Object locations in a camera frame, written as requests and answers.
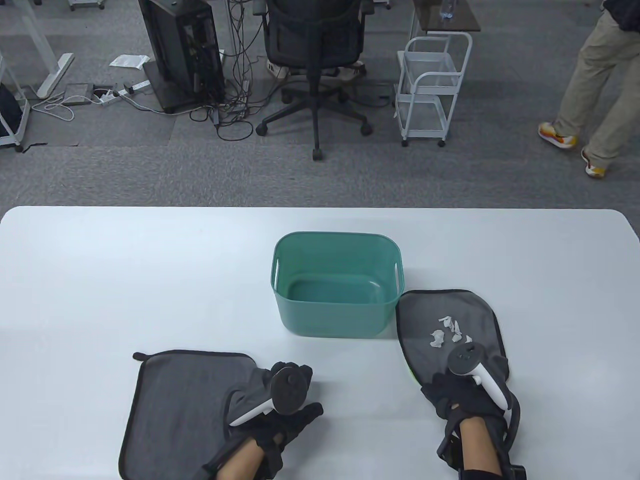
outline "orange sneaker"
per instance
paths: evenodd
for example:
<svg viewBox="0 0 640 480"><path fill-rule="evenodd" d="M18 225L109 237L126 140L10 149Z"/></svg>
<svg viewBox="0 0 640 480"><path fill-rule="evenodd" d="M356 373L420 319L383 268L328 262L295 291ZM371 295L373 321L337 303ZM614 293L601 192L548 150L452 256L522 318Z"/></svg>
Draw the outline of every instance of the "orange sneaker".
<svg viewBox="0 0 640 480"><path fill-rule="evenodd" d="M542 140L546 140L551 145L563 150L568 150L578 144L578 137L571 135L562 137L556 133L556 129L550 122L542 122L538 125L538 135Z"/></svg>
<svg viewBox="0 0 640 480"><path fill-rule="evenodd" d="M584 151L584 148L580 151L580 156L582 157L582 159L587 164L587 166L584 169L584 171L587 172L587 175L589 175L592 179L603 179L604 178L605 173L607 173L607 169L606 168L599 168L597 166L591 165L591 161L589 160L589 157L587 156L586 152Z"/></svg>

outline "khaki pants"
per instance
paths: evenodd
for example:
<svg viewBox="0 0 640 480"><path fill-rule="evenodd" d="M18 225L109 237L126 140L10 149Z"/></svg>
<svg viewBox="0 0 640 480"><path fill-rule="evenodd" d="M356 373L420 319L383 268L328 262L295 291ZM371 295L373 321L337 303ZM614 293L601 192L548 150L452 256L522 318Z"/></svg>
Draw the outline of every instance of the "khaki pants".
<svg viewBox="0 0 640 480"><path fill-rule="evenodd" d="M554 122L559 135L580 133L614 67L624 61L630 61L630 65L622 93L586 146L596 167L607 168L618 156L640 116L640 33L622 31L605 10L578 55L578 64Z"/></svg>

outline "desk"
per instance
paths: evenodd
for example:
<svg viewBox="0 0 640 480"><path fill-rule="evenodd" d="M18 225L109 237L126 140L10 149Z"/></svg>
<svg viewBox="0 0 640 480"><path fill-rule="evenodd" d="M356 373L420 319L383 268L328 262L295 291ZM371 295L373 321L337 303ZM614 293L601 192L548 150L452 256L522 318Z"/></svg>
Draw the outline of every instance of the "desk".
<svg viewBox="0 0 640 480"><path fill-rule="evenodd" d="M640 243L620 213L132 207L0 223L0 478L116 480L131 354L170 348L314 368L326 413L287 446L281 480L457 478L393 329L308 339L280 323L271 256L293 230L387 235L407 289L491 305L522 404L512 460L531 479L637 480Z"/></svg>
<svg viewBox="0 0 640 480"><path fill-rule="evenodd" d="M415 37L415 30L420 27L425 32L429 31L466 31L478 32L480 25L467 0L458 0L456 10L451 20L443 20L440 16L442 0L412 0L413 19L409 40Z"/></svg>

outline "office chair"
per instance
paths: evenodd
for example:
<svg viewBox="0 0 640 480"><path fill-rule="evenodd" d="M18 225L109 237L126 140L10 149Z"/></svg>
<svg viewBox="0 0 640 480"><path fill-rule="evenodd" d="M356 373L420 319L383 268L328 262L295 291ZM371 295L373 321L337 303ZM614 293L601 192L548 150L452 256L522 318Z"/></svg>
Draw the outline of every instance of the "office chair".
<svg viewBox="0 0 640 480"><path fill-rule="evenodd" d="M307 108L313 115L316 161L322 160L319 108L360 121L360 133L371 135L367 117L346 104L349 95L342 87L320 90L320 77L323 69L345 67L360 57L365 16L373 12L373 0L253 0L253 14L262 17L269 60L306 70L309 82L308 92L282 88L282 102L290 105L265 118L255 129L259 136L267 134L267 124ZM339 103L330 100L333 95L338 95Z"/></svg>

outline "black glove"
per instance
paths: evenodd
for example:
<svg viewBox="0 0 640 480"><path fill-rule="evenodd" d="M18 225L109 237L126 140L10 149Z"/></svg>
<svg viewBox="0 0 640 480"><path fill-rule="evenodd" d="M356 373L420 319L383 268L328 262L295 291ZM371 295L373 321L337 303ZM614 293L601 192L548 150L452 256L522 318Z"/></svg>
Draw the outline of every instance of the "black glove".
<svg viewBox="0 0 640 480"><path fill-rule="evenodd" d="M296 364L278 362L271 368L271 374L275 375L284 367ZM300 367L307 385L311 384L313 370L308 365ZM302 432L307 425L324 413L320 403L311 403L292 415L280 415L272 410L267 415L258 415L248 422L235 427L233 434L242 432L247 437L255 439L256 444L264 450L265 459L258 468L256 480L270 480L282 468L281 453Z"/></svg>
<svg viewBox="0 0 640 480"><path fill-rule="evenodd" d="M502 418L504 415L504 410L470 376L454 375L451 372L436 373L431 383L422 386L422 394L433 404L441 419L449 419L451 407L456 403L470 417Z"/></svg>
<svg viewBox="0 0 640 480"><path fill-rule="evenodd" d="M447 421L445 437L438 448L440 458L454 470L461 469L460 422L482 417L503 467L503 474L509 476L509 450L513 439L509 440L507 436L504 410L491 400L483 387L476 385L470 376L458 376L447 371L446 374L434 374L431 383L422 386L422 393L436 408L438 416Z"/></svg>

